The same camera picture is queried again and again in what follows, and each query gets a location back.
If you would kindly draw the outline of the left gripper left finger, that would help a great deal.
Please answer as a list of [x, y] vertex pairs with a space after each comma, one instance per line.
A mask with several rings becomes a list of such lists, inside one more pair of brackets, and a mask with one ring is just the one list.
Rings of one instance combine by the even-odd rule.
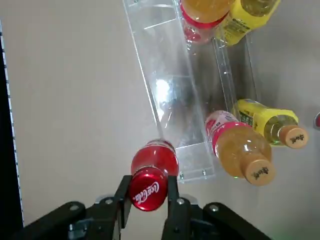
[[14, 234], [16, 240], [120, 240], [126, 227], [131, 202], [131, 175], [123, 176], [115, 194], [99, 196], [86, 207], [67, 202]]

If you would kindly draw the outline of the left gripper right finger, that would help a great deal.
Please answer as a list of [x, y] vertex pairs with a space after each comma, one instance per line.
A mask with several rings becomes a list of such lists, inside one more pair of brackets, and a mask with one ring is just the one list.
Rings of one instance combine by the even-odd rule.
[[269, 240], [270, 237], [220, 202], [201, 208], [179, 194], [177, 177], [167, 179], [168, 215], [163, 240]]

